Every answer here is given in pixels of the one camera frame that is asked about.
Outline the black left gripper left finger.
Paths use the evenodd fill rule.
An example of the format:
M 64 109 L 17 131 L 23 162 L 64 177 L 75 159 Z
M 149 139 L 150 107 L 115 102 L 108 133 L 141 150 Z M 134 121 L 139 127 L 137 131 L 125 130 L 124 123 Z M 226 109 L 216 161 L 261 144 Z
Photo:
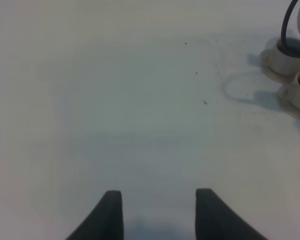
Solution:
M 122 193 L 108 190 L 68 240 L 123 240 Z

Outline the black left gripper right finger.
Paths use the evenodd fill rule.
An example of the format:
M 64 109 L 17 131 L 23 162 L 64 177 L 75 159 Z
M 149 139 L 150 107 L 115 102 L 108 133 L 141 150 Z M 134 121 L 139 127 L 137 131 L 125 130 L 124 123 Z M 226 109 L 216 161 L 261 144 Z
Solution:
M 212 189 L 195 192 L 195 238 L 197 240 L 265 240 L 237 215 Z

